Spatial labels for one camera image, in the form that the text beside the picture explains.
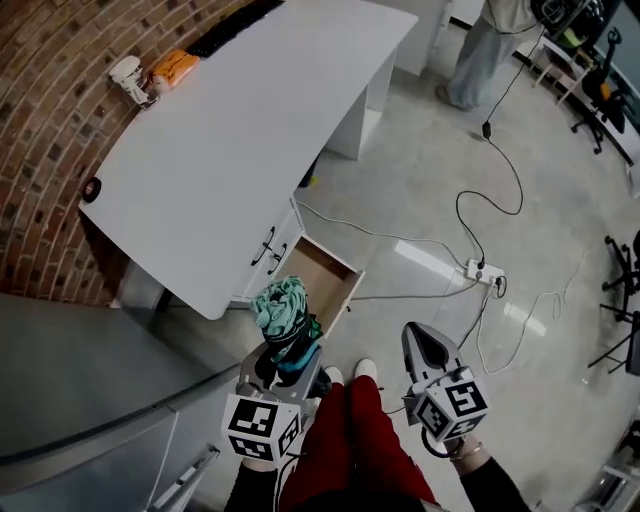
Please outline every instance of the drawer handle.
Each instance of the drawer handle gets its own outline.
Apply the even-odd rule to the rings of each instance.
[[[278,267],[280,266],[280,262],[282,261],[282,257],[285,255],[285,253],[287,252],[287,244],[282,244],[282,252],[280,254],[273,254],[271,257],[276,260],[276,266],[273,267],[271,270],[269,270],[269,272],[267,272],[267,275],[270,276],[271,274],[273,274],[276,270],[278,270]]]
[[[251,266],[255,267],[258,262],[262,259],[262,257],[264,256],[264,253],[267,251],[273,251],[273,249],[271,247],[269,247],[269,244],[271,243],[271,240],[273,240],[274,235],[276,234],[276,228],[275,226],[272,226],[271,229],[269,230],[269,239],[265,242],[262,242],[262,252],[260,253],[260,256],[258,256],[255,260],[253,260],[251,262]]]

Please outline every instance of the black cable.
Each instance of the black cable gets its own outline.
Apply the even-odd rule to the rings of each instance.
[[[397,413],[397,412],[404,411],[404,409],[405,409],[405,407],[404,407],[404,405],[403,405],[402,407],[400,407],[400,409],[396,409],[395,411],[390,411],[390,412],[384,411],[384,413],[385,413],[387,416],[391,416],[392,414],[395,414],[395,413]]]
[[[536,41],[536,44],[533,46],[533,48],[531,48],[531,51],[527,54],[527,57],[525,60],[522,61],[522,66],[520,66],[520,69],[518,70],[518,73],[516,74],[516,76],[513,77],[513,80],[511,80],[511,83],[509,84],[509,87],[507,87],[507,90],[504,92],[504,94],[502,95],[502,98],[500,98],[500,100],[498,101],[498,103],[495,104],[495,106],[493,107],[493,110],[491,111],[491,114],[489,114],[489,117],[487,117],[487,120],[485,121],[485,124],[489,122],[489,120],[491,119],[491,116],[493,115],[493,113],[496,111],[496,109],[498,108],[498,105],[500,105],[500,103],[502,103],[502,100],[505,98],[505,96],[509,93],[509,90],[511,89],[511,86],[515,83],[515,81],[518,79],[518,77],[520,76],[520,73],[522,73],[522,70],[524,69],[524,67],[527,65],[527,63],[530,61],[531,56],[533,55],[533,52],[535,51],[535,49],[538,47],[538,45],[540,44],[540,41],[542,40],[542,36],[544,35],[544,30],[542,32],[540,32],[540,35],[538,36],[538,40]]]
[[[448,453],[440,453],[433,446],[431,446],[431,444],[429,443],[429,439],[427,438],[427,429],[426,428],[422,427],[422,433],[420,434],[420,437],[422,438],[422,444],[427,449],[427,451],[431,455],[433,455],[434,457],[438,457],[439,459],[448,459],[448,458],[452,457],[453,455],[456,454],[456,452],[464,444],[464,439],[459,438],[458,439],[458,446],[456,446],[455,450],[453,450],[451,452],[448,452]]]
[[[282,486],[282,475],[284,475],[284,472],[289,466],[289,464],[298,460],[300,457],[304,455],[304,453],[300,453],[300,454],[287,453],[287,455],[291,455],[291,458],[287,462],[285,462],[284,466],[282,466],[282,469],[280,470],[280,473],[278,474],[278,483],[276,485],[276,501],[273,506],[274,512],[278,512],[278,508],[280,505],[280,490],[281,490],[280,487]]]
[[[522,205],[524,204],[524,191],[522,190],[522,183],[520,182],[520,176],[518,176],[518,173],[516,171],[516,168],[513,166],[513,164],[511,163],[511,161],[509,160],[509,158],[507,158],[507,155],[505,155],[502,150],[496,146],[493,142],[491,142],[491,140],[486,139],[486,141],[491,144],[502,156],[503,158],[507,161],[507,163],[509,164],[509,167],[511,167],[511,170],[513,171],[513,175],[516,177],[516,181],[518,182],[518,189],[520,190],[520,204],[518,205],[518,208],[516,209],[515,212],[510,212],[505,210],[504,208],[498,206],[492,199],[488,198],[487,196],[485,196],[484,194],[482,194],[481,192],[476,192],[475,190],[463,190],[462,192],[460,192],[458,194],[458,196],[456,197],[456,215],[458,216],[458,220],[460,221],[460,223],[465,227],[465,229],[469,232],[469,234],[471,235],[471,237],[474,239],[474,241],[476,242],[476,244],[478,245],[478,248],[480,249],[480,252],[482,253],[482,258],[480,260],[481,262],[481,266],[479,266],[480,268],[484,267],[484,263],[485,263],[485,254],[484,254],[484,248],[482,247],[482,245],[480,244],[480,241],[478,240],[478,238],[476,237],[476,235],[473,233],[473,231],[471,231],[471,228],[467,225],[467,223],[462,220],[462,216],[460,215],[460,198],[464,195],[464,194],[470,194],[470,195],[474,195],[474,196],[478,196],[481,197],[482,199],[484,199],[485,201],[489,202],[489,204],[491,204],[494,208],[496,208],[497,210],[501,211],[502,213],[506,214],[506,215],[511,215],[513,217],[515,217],[516,215],[518,215],[521,211],[522,211]]]
[[[501,299],[502,297],[504,297],[507,294],[507,276],[500,276],[496,280],[496,283],[498,285],[497,297],[498,297],[498,299]]]
[[[460,343],[460,345],[458,345],[458,350],[460,350],[462,348],[462,346],[467,342],[467,338],[473,332],[473,330],[476,328],[476,325],[478,325],[478,322],[480,321],[480,319],[482,318],[482,315],[484,314],[484,310],[487,308],[487,304],[489,304],[489,301],[486,301],[482,305],[482,308],[480,309],[480,314],[476,317],[476,321],[473,322],[473,325],[471,326],[471,329],[469,329],[467,331],[467,334],[464,335],[464,338],[462,338],[462,343]]]
[[[509,90],[511,89],[511,86],[518,79],[518,77],[520,76],[520,73],[522,73],[522,70],[524,69],[525,65],[529,61],[529,58],[531,57],[531,55],[533,55],[534,50],[540,44],[540,40],[542,39],[543,34],[544,34],[544,31],[542,31],[540,33],[540,36],[538,37],[538,41],[536,42],[536,44],[533,46],[533,48],[531,49],[531,51],[527,55],[527,58],[522,62],[522,65],[520,66],[520,69],[518,70],[518,73],[516,74],[516,76],[513,77],[513,80],[511,80],[511,83],[509,84],[509,87],[507,87],[507,90],[504,92],[504,94],[502,95],[502,97],[500,98],[498,103],[495,104],[495,106],[491,110],[491,113],[489,114],[489,117],[487,117],[487,120],[482,125],[482,133],[483,133],[484,139],[489,144],[491,144],[491,146],[493,146],[496,149],[496,151],[498,151],[498,153],[500,153],[502,155],[502,157],[509,164],[509,167],[511,167],[511,170],[513,171],[513,175],[516,177],[516,181],[518,182],[518,189],[520,190],[520,204],[518,205],[517,210],[515,212],[509,212],[509,211],[505,210],[504,208],[501,208],[500,206],[498,206],[495,202],[493,202],[491,199],[489,199],[484,194],[482,194],[480,192],[476,192],[475,190],[463,190],[456,197],[456,215],[458,216],[458,220],[464,226],[464,228],[467,230],[467,232],[471,235],[471,238],[473,238],[473,240],[477,244],[478,248],[480,249],[480,253],[482,254],[482,257],[480,259],[480,264],[478,265],[478,268],[480,268],[480,269],[484,268],[484,265],[485,265],[485,262],[486,262],[484,248],[482,247],[482,244],[478,240],[478,237],[476,237],[476,235],[471,230],[471,228],[467,225],[467,223],[464,220],[462,220],[462,216],[460,215],[460,197],[462,197],[464,194],[471,194],[471,195],[479,196],[479,197],[483,198],[484,200],[488,201],[493,207],[497,208],[502,213],[504,213],[506,215],[511,215],[513,217],[515,217],[516,215],[518,215],[522,211],[522,205],[524,204],[524,191],[522,190],[522,183],[520,182],[520,176],[518,176],[518,172],[516,171],[516,168],[513,166],[513,164],[511,163],[511,160],[509,160],[507,155],[505,155],[504,152],[498,146],[496,146],[493,142],[491,142],[491,124],[489,123],[489,120],[491,119],[491,116],[493,116],[494,112],[498,108],[498,105],[500,105],[500,103],[502,103],[502,100],[504,100],[504,98],[509,93]]]

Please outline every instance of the red pants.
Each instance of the red pants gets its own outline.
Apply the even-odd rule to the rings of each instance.
[[[320,403],[302,445],[305,455],[282,490],[279,511],[290,512],[313,496],[355,485],[436,503],[422,473],[400,447],[374,380],[358,377],[348,391],[349,403],[344,386],[334,384]]]

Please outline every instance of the red brick wall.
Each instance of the red brick wall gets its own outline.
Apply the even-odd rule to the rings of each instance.
[[[105,305],[128,263],[78,192],[137,107],[106,72],[150,68],[252,0],[0,0],[0,292]]]

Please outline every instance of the fabric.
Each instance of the fabric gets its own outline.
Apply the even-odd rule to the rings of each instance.
[[[304,503],[331,491],[348,490],[337,495],[345,503],[360,501],[369,493],[436,502],[422,473],[402,450],[371,377],[357,378],[349,387],[349,399],[344,386],[333,384],[305,437],[302,453],[306,455],[282,491],[280,512],[306,510]]]
[[[519,34],[521,42],[537,39],[543,30],[531,10],[531,0],[485,0],[480,16],[500,32],[525,30]]]
[[[251,309],[269,344],[256,373],[270,385],[277,370],[283,385],[293,384],[318,350],[316,340],[323,334],[307,309],[302,281],[292,276],[273,282],[251,301]]]
[[[447,84],[451,103],[463,110],[480,105],[496,69],[520,45],[517,36],[498,34],[482,17],[465,37],[456,70]]]
[[[299,277],[274,281],[251,301],[256,325],[265,336],[283,336],[294,330],[307,309],[307,294]]]

